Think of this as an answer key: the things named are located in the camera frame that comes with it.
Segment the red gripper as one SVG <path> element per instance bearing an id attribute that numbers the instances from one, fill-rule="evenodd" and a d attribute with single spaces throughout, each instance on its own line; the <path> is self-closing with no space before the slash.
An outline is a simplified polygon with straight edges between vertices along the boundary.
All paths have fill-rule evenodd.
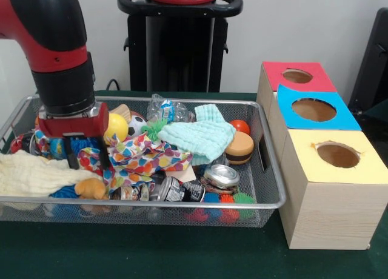
<path id="1" fill-rule="evenodd" d="M 102 169 L 109 169 L 111 162 L 103 135 L 109 124 L 109 111 L 107 104 L 96 101 L 94 106 L 86 111 L 70 116 L 50 115 L 41 106 L 38 113 L 39 128 L 49 138 L 64 138 L 64 149 L 67 162 L 71 169 L 78 170 L 79 163 L 77 156 L 72 150 L 71 138 L 69 136 L 84 136 L 96 138 L 100 153 L 99 160 Z"/>

